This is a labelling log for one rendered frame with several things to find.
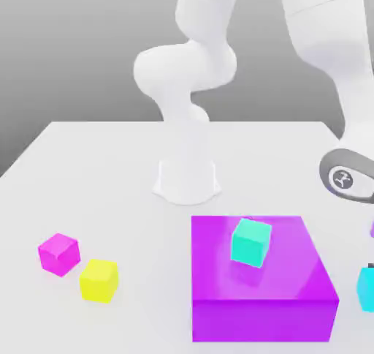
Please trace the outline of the small teal cube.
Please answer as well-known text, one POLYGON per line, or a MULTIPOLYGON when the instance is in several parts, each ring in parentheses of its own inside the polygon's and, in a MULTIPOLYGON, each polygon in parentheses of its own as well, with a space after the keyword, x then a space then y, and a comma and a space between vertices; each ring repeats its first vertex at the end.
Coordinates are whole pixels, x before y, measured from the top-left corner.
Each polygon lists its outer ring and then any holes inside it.
POLYGON ((261 268, 270 247, 271 235, 271 225, 242 218, 232 234, 231 260, 261 268))

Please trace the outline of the small yellow cube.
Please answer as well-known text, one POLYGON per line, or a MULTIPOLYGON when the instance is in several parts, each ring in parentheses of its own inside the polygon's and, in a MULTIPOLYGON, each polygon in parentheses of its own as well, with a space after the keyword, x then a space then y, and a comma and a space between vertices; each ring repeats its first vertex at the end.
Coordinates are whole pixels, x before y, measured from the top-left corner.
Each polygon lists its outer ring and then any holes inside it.
POLYGON ((118 289, 118 265, 113 261, 90 259, 79 281, 84 300, 107 304, 118 289))

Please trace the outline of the small magenta cube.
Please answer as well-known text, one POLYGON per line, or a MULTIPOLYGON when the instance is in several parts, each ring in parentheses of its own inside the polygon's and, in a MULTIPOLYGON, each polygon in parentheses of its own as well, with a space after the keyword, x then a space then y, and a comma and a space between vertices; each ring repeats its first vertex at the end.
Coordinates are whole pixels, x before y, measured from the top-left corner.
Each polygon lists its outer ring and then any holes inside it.
POLYGON ((56 276, 63 277, 80 261, 77 239, 56 233, 38 246, 41 266, 56 276))

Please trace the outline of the small cyan cube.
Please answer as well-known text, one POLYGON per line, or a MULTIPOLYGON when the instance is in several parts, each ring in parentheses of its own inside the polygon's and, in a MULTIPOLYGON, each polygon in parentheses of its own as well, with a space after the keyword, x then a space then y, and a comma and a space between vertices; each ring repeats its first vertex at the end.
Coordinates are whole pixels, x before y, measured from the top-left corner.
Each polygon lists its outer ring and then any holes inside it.
POLYGON ((364 312, 374 313, 374 267, 364 267, 356 285, 359 303, 364 312))

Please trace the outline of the large purple box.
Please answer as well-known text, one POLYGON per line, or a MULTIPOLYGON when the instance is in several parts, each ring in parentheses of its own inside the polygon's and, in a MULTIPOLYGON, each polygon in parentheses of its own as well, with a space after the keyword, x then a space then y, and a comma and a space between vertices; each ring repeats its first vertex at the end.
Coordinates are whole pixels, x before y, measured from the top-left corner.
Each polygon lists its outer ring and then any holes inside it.
POLYGON ((261 268, 231 259, 239 216, 191 218, 194 342, 327 342, 339 298, 299 216, 253 216, 271 225, 261 268))

